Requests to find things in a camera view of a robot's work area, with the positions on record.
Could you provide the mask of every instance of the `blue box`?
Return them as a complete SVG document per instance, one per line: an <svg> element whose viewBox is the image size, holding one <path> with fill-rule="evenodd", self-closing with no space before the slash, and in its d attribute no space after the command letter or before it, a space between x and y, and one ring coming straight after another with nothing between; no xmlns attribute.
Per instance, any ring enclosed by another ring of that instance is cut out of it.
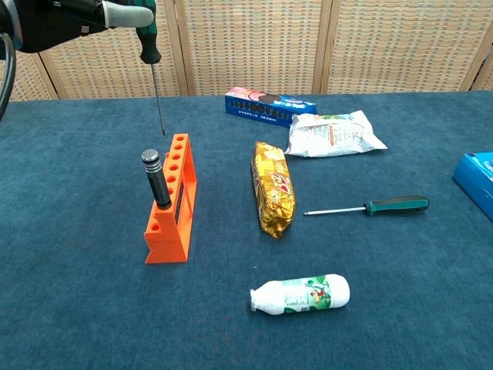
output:
<svg viewBox="0 0 493 370"><path fill-rule="evenodd" d="M453 178L493 221L493 152L465 154Z"/></svg>
<svg viewBox="0 0 493 370"><path fill-rule="evenodd" d="M233 87L225 95L226 112L273 125L290 127L293 114L317 113L315 103Z"/></svg>

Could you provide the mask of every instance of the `bottle label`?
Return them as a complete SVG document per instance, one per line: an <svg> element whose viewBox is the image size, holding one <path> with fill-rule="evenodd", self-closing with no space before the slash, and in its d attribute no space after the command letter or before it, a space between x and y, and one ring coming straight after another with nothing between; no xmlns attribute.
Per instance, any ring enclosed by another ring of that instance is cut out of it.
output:
<svg viewBox="0 0 493 370"><path fill-rule="evenodd" d="M284 313L330 308L330 286L325 276L282 281Z"/></svg>

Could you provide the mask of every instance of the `black cable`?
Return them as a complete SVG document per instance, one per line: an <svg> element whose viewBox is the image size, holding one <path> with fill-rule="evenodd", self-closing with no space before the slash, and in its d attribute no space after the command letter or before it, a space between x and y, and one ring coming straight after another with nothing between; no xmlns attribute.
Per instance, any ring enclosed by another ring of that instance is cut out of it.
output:
<svg viewBox="0 0 493 370"><path fill-rule="evenodd" d="M0 92L0 120L2 120L15 81L15 48L8 33L1 32L0 38L5 45L5 77Z"/></svg>

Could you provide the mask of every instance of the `crumpled package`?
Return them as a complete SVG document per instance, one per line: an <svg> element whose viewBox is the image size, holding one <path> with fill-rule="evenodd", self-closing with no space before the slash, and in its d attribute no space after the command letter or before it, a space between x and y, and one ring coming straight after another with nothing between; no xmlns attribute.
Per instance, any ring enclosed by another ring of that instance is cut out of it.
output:
<svg viewBox="0 0 493 370"><path fill-rule="evenodd" d="M292 156L344 156L383 150L387 146L373 133L363 111L351 114L293 116L289 145L284 152Z"/></svg>
<svg viewBox="0 0 493 370"><path fill-rule="evenodd" d="M282 149L256 142L252 174L260 228L280 239L293 221L296 208L293 184Z"/></svg>

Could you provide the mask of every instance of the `green screwdriver handle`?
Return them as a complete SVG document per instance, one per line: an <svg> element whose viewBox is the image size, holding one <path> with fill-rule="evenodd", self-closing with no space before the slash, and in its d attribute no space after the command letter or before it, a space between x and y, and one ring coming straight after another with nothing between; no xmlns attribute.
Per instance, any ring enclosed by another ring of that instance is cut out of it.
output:
<svg viewBox="0 0 493 370"><path fill-rule="evenodd" d="M156 47L156 2L154 0L122 0L124 5L143 6L153 12L153 23L147 27L136 29L137 36L142 44L141 60L145 64L156 64L161 60L161 54Z"/></svg>
<svg viewBox="0 0 493 370"><path fill-rule="evenodd" d="M370 200L364 206L366 213L374 215L380 212L401 213L426 210L430 200L423 195L404 195L386 200Z"/></svg>

